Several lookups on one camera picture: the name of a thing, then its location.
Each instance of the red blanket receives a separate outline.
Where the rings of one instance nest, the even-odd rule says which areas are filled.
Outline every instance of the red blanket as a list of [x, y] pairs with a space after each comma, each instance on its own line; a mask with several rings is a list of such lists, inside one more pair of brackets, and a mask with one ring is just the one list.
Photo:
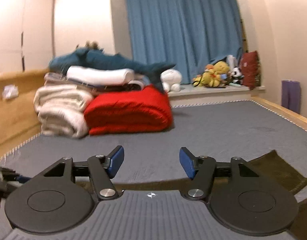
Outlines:
[[173, 120], [167, 94], [152, 85], [142, 91], [101, 94], [84, 116], [90, 135], [162, 131]]

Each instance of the panda plush toy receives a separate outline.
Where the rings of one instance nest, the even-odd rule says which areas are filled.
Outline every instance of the panda plush toy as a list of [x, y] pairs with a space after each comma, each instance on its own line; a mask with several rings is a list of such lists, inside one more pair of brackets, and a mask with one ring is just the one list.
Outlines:
[[244, 75], [242, 75], [240, 69], [235, 67], [231, 72], [232, 83], [242, 85], [242, 79]]

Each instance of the shark plush toy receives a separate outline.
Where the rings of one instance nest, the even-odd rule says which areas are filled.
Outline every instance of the shark plush toy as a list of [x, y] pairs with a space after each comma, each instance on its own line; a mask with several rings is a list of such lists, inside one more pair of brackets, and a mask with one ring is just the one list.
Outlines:
[[142, 64], [122, 57], [120, 54], [106, 55], [101, 49], [90, 47], [77, 48], [73, 53], [56, 57], [49, 62], [49, 69], [52, 72], [67, 74], [69, 67], [82, 66], [100, 70], [116, 70], [129, 68], [136, 74], [145, 75], [150, 82], [162, 93], [164, 89], [160, 75], [167, 69], [175, 66], [168, 63]]

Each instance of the metal screw cap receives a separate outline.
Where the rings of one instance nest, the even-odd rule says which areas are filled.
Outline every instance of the metal screw cap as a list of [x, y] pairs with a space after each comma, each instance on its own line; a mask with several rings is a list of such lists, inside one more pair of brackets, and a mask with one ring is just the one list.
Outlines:
[[112, 188], [104, 188], [100, 190], [100, 195], [103, 197], [112, 197], [115, 195], [116, 191], [114, 191]]
[[190, 197], [201, 197], [203, 195], [203, 191], [198, 188], [194, 188], [188, 191], [188, 195]]

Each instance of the stuffed animal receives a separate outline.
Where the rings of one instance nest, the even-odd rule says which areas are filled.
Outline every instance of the stuffed animal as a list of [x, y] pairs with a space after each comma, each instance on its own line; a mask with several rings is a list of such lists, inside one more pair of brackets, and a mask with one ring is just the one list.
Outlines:
[[219, 61], [215, 65], [208, 64], [202, 75], [197, 75], [193, 79], [193, 86], [219, 87], [225, 86], [230, 77], [230, 68], [224, 61]]
[[235, 67], [231, 72], [231, 77], [232, 77], [232, 83], [241, 85], [244, 75], [242, 75], [238, 67]]
[[220, 85], [221, 77], [220, 75], [215, 75], [213, 71], [204, 72], [202, 75], [198, 75], [194, 78], [193, 86], [205, 86], [205, 87], [218, 87]]
[[55, 57], [49, 62], [50, 71], [66, 75], [71, 66], [82, 66], [100, 70], [129, 68], [136, 74], [147, 76], [150, 82], [161, 93], [164, 93], [160, 75], [167, 69], [173, 68], [175, 64], [168, 64], [165, 62], [142, 64], [124, 58], [120, 54], [106, 55], [103, 53], [102, 49], [94, 49], [96, 46], [87, 44], [87, 47], [77, 48], [73, 53]]
[[233, 55], [228, 55], [226, 57], [226, 63], [228, 64], [231, 72], [233, 72], [234, 68], [238, 67], [238, 61]]
[[182, 75], [178, 70], [168, 69], [162, 72], [161, 81], [163, 85], [163, 89], [166, 93], [169, 91], [180, 91], [180, 83], [182, 80]]
[[92, 43], [90, 43], [90, 41], [86, 41], [85, 48], [100, 50], [98, 43], [96, 41], [93, 41]]

